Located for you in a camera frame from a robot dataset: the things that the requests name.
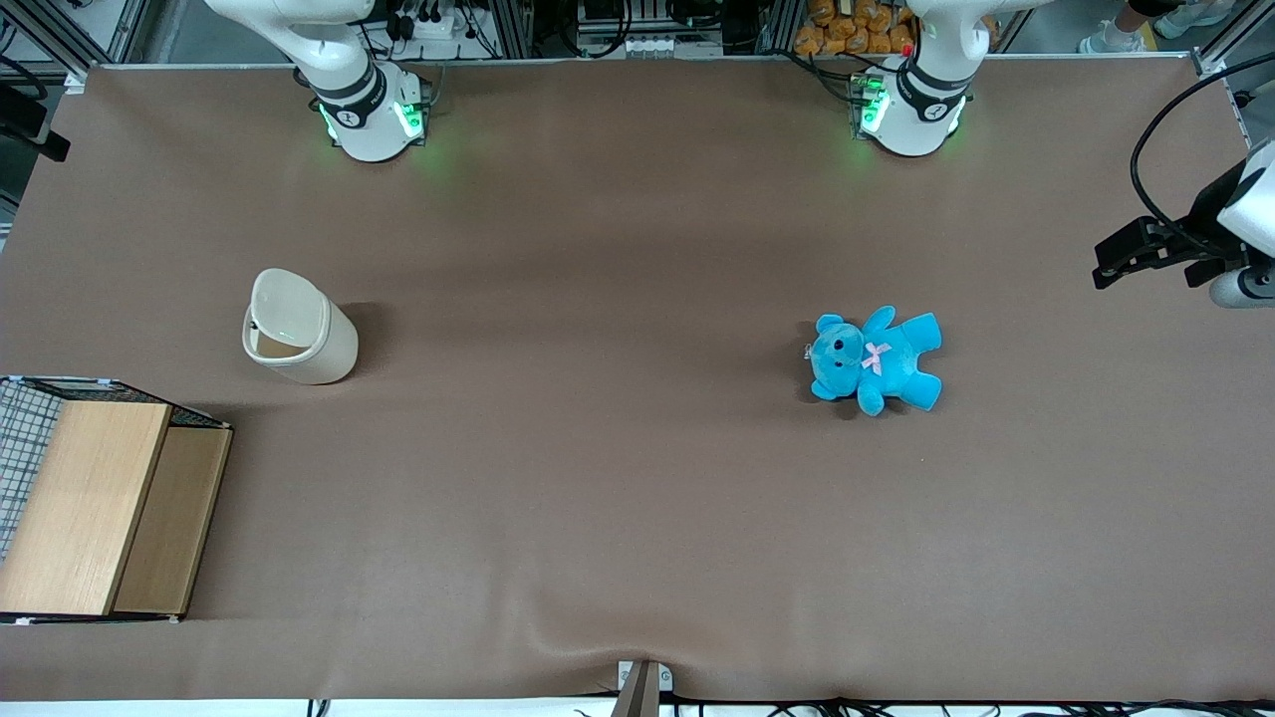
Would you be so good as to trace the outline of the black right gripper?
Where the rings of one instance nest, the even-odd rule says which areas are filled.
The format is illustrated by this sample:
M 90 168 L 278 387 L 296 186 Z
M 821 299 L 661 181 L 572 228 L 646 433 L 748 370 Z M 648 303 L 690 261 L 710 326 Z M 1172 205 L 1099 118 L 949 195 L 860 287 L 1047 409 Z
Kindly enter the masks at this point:
M 45 128 L 47 111 L 40 100 L 23 94 L 11 85 L 1 85 L 1 131 L 20 142 L 28 142 L 34 151 L 54 162 L 65 162 L 70 142 L 57 131 Z

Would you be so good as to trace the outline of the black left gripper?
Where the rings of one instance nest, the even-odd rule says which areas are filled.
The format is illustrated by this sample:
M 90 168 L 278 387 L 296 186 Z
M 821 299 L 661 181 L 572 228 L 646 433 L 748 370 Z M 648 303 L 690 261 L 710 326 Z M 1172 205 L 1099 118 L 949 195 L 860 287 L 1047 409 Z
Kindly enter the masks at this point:
M 1184 268 L 1184 282 L 1198 290 L 1213 282 L 1213 290 L 1252 290 L 1247 250 L 1218 216 L 1239 186 L 1246 163 L 1233 167 L 1198 190 L 1191 209 L 1182 218 L 1182 227 L 1193 239 L 1215 250 Z M 1191 258 L 1191 245 L 1170 231 L 1164 222 L 1140 217 L 1096 245 L 1096 268 L 1093 285 L 1108 290 L 1121 278 L 1142 270 L 1160 270 Z

